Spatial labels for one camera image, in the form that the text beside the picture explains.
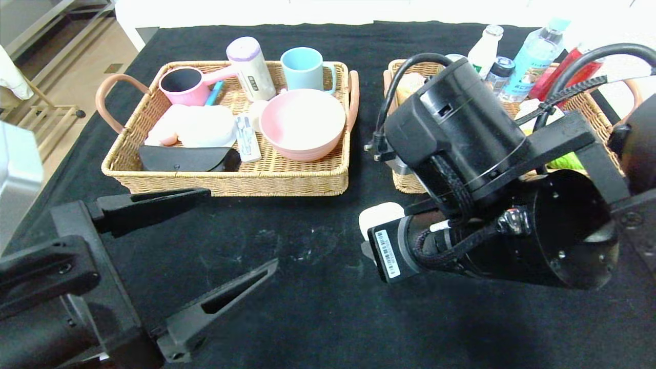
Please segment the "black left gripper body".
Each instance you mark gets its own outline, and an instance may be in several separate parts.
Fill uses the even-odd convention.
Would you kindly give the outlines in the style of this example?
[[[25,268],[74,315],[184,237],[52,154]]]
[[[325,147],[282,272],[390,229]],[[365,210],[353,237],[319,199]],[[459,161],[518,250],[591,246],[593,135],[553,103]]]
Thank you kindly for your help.
[[[2,368],[160,368],[84,203],[52,209],[56,238],[2,257]]]

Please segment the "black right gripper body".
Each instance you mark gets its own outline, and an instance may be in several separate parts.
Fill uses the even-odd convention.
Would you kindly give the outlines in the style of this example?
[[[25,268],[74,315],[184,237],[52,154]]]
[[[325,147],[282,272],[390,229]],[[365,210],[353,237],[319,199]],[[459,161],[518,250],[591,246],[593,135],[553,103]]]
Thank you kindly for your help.
[[[368,229],[372,258],[380,278],[386,283],[400,283],[416,275],[436,273],[419,264],[412,247],[422,231],[447,228],[442,214],[416,214],[391,220]]]

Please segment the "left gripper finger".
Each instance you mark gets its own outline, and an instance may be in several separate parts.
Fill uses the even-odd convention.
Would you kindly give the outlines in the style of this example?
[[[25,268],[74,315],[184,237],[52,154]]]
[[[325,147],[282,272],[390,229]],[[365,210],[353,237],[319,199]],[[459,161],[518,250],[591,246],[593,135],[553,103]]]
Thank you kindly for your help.
[[[112,195],[86,203],[99,233],[128,234],[188,212],[211,198],[206,188]]]
[[[237,313],[250,296],[255,296],[279,266],[274,258],[252,271],[206,292],[166,319],[166,329],[156,340],[168,363],[192,361],[192,353],[203,345],[207,332]]]

